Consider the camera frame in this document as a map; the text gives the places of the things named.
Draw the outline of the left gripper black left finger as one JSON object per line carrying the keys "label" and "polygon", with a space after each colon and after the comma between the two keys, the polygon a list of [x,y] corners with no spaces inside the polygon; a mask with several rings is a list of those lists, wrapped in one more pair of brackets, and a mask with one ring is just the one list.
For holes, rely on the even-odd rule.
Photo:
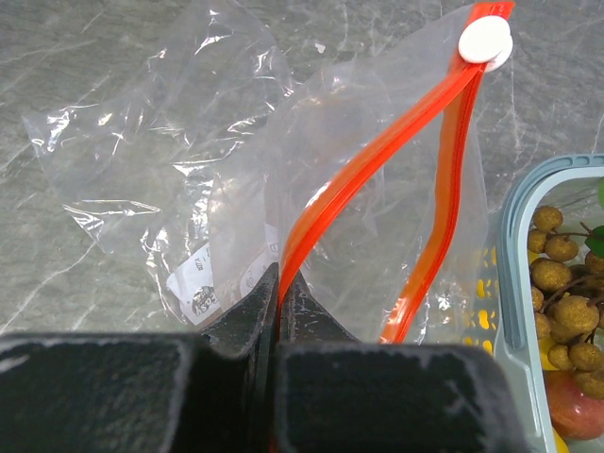
{"label": "left gripper black left finger", "polygon": [[1,339],[5,452],[265,452],[276,265],[199,333]]}

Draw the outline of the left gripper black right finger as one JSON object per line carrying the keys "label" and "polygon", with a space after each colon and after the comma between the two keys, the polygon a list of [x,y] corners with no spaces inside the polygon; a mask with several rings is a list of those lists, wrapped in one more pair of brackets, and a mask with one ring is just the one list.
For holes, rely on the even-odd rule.
{"label": "left gripper black right finger", "polygon": [[507,380],[460,344],[364,344],[311,295],[287,292],[276,358],[280,452],[525,452]]}

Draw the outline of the clear zip bag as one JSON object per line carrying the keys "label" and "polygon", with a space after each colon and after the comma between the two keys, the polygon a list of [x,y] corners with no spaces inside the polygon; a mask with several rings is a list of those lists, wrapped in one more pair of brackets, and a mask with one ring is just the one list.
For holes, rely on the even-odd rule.
{"label": "clear zip bag", "polygon": [[367,342],[457,343],[488,210],[474,105],[512,51],[511,2],[458,8],[304,83],[232,1],[198,1],[110,99],[29,113],[63,208],[146,266],[201,328],[277,266]]}

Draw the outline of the bunch of brown longans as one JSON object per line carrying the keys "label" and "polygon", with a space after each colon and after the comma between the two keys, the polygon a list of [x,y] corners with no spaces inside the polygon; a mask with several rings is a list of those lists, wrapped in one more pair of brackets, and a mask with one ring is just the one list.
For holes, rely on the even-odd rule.
{"label": "bunch of brown longans", "polygon": [[603,227],[562,229],[562,211],[541,206],[528,231],[528,272],[537,339],[548,371],[603,398]]}

